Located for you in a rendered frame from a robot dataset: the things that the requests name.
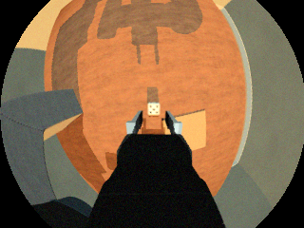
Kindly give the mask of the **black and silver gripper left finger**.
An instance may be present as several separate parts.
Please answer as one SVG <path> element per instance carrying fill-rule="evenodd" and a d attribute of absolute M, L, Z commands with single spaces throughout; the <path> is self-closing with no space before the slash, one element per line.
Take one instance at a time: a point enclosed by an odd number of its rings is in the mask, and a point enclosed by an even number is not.
<path fill-rule="evenodd" d="M 126 122 L 126 133 L 127 134 L 138 134 L 143 124 L 143 111 L 139 110 L 134 116 L 132 121 Z"/>

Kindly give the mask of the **white die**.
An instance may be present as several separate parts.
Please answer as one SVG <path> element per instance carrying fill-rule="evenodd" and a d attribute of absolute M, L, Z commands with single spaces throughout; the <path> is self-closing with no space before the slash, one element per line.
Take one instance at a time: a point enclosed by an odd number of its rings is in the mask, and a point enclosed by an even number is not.
<path fill-rule="evenodd" d="M 160 115 L 160 103 L 148 103 L 148 115 Z"/>

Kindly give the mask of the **tan square mat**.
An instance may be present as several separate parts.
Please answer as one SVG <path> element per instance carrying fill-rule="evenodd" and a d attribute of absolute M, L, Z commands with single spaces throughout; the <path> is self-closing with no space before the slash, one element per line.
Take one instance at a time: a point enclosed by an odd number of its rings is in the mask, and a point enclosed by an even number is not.
<path fill-rule="evenodd" d="M 187 141 L 191 150 L 196 150 L 205 146 L 206 142 L 206 119 L 205 110 L 176 117 L 177 121 L 181 121 L 182 125 L 182 136 Z M 170 134 L 167 129 L 164 120 L 162 121 L 164 134 Z"/>

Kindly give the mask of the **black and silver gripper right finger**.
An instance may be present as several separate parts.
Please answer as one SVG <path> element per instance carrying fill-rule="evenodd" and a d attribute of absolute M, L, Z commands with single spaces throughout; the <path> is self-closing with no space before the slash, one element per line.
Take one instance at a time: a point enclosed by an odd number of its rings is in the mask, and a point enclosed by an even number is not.
<path fill-rule="evenodd" d="M 181 134 L 183 123 L 177 121 L 170 111 L 165 111 L 165 123 L 171 134 Z"/>

